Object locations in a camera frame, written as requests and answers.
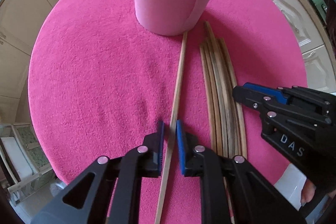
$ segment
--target silver rivet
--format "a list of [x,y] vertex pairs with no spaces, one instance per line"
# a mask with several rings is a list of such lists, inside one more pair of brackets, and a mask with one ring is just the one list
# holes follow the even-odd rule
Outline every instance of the silver rivet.
[[267,112],[267,116],[270,118],[274,118],[277,114],[274,111]]
[[245,158],[243,156],[238,155],[238,156],[235,156],[234,160],[236,163],[242,164],[245,161]]
[[109,161],[109,158],[106,156],[101,156],[97,159],[97,162],[99,164],[106,164]]
[[196,145],[194,149],[196,152],[199,152],[199,153],[205,151],[205,147],[203,145]]
[[139,153],[146,153],[148,151],[148,147],[145,146],[145,145],[141,145],[141,146],[138,147],[137,150],[138,150]]

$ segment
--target pink tablecloth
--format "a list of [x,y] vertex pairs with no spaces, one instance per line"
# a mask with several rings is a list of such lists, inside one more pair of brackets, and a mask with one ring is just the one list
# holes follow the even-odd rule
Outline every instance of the pink tablecloth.
[[[179,118],[210,146],[199,53],[208,20],[226,40],[239,85],[306,86],[295,36],[271,0],[211,0],[189,32]],[[66,183],[100,155],[124,155],[169,124],[182,36],[161,37],[136,20],[133,0],[60,0],[36,40],[29,71],[31,118],[56,174]],[[260,137],[244,108],[248,160],[275,183],[288,162]],[[181,176],[177,155],[164,223],[201,223],[198,178]],[[141,223],[153,223],[160,179],[142,183]]]

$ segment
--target bundle of chopsticks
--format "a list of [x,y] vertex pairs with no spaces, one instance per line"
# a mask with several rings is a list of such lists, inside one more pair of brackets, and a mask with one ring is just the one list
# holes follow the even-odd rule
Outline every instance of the bundle of chopsticks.
[[208,103],[211,148],[218,155],[247,157],[244,117],[241,105],[234,102],[237,85],[230,55],[223,38],[216,38],[209,22],[207,37],[200,45]]

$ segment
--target drawer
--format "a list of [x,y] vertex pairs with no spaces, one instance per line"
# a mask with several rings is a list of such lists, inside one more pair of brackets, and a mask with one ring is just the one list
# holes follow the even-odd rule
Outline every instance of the drawer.
[[323,92],[335,92],[334,70],[325,46],[318,47],[302,55],[310,89]]
[[315,24],[298,0],[273,0],[273,2],[292,27],[301,52],[310,51],[324,44]]

